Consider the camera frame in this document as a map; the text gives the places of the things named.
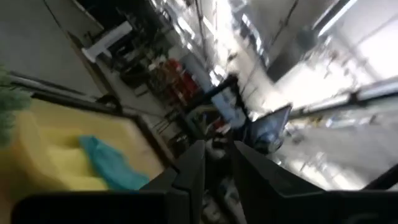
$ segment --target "blue cloth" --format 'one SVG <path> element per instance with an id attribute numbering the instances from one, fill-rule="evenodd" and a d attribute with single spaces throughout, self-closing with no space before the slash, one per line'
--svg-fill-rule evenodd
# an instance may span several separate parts
<path id="1" fill-rule="evenodd" d="M 94 136 L 80 136 L 80 146 L 93 163 L 95 171 L 113 190 L 138 190 L 149 182 L 147 176 L 134 172 L 123 155 Z"/>

